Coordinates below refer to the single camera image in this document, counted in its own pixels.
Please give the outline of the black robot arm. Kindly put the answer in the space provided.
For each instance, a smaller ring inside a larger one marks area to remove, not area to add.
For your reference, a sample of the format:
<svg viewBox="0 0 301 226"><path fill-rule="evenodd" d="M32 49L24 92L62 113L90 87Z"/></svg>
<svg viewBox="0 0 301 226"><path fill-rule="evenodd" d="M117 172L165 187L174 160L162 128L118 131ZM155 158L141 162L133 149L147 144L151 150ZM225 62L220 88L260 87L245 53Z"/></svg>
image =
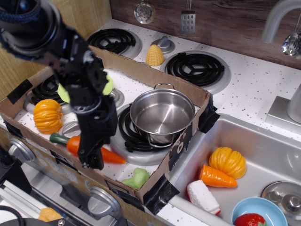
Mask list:
<svg viewBox="0 0 301 226"><path fill-rule="evenodd" d="M108 83L102 60L78 32L67 26L47 0L3 0L0 42L17 58L50 67L68 92L81 140L83 168L103 169L101 147L116 132L115 101L103 90Z"/></svg>

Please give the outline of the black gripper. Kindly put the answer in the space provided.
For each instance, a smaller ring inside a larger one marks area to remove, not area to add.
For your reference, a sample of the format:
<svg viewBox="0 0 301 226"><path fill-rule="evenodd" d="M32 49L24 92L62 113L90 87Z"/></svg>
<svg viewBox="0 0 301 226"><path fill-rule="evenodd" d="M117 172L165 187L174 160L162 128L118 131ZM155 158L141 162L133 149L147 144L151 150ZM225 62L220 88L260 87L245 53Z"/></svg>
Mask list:
<svg viewBox="0 0 301 226"><path fill-rule="evenodd" d="M70 104L76 114L81 138L78 157L82 168L102 170L104 168L101 146L116 133L117 111L112 96L101 95L87 102L83 97L70 97Z"/></svg>

